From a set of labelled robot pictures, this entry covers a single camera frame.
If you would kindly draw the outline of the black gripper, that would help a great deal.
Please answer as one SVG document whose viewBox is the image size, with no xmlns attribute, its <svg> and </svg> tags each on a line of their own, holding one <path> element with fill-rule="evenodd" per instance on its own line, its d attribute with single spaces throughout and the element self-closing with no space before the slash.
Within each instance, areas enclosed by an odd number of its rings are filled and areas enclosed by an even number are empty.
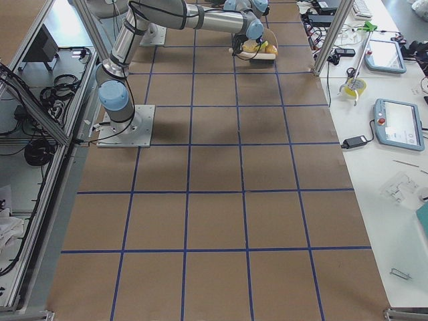
<svg viewBox="0 0 428 321">
<path fill-rule="evenodd" d="M 237 56 L 243 52 L 243 45 L 247 41 L 245 34 L 235 34 L 231 42 L 232 55 Z"/>
</svg>

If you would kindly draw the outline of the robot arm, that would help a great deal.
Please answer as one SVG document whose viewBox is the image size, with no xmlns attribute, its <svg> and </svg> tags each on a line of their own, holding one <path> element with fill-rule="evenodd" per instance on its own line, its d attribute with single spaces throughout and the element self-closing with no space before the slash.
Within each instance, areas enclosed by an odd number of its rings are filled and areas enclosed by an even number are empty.
<svg viewBox="0 0 428 321">
<path fill-rule="evenodd" d="M 263 35 L 260 18 L 267 1 L 225 1 L 222 8 L 209 8 L 186 1 L 138 1 L 142 18 L 170 29 L 204 29 L 258 39 Z"/>
<path fill-rule="evenodd" d="M 129 1 L 128 13 L 110 55 L 96 73 L 98 97 L 115 135 L 136 127 L 136 108 L 127 82 L 129 65 L 151 24 L 182 30 L 206 29 L 232 33 L 236 39 L 259 41 L 267 1 L 224 1 L 220 9 L 185 1 Z"/>
</svg>

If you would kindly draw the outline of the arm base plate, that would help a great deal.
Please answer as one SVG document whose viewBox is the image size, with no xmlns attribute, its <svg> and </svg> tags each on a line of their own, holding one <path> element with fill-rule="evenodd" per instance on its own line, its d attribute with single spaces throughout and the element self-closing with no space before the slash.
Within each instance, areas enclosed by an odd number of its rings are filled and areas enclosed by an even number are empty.
<svg viewBox="0 0 428 321">
<path fill-rule="evenodd" d="M 166 40 L 167 29 L 166 27 L 159 26 L 151 23 L 148 26 L 142 40 L 140 41 L 140 47 L 146 46 L 163 46 Z"/>
<path fill-rule="evenodd" d="M 112 122 L 107 112 L 104 113 L 96 145 L 99 148 L 149 148 L 152 138 L 155 105 L 136 105 L 132 122 L 122 124 Z"/>
</svg>

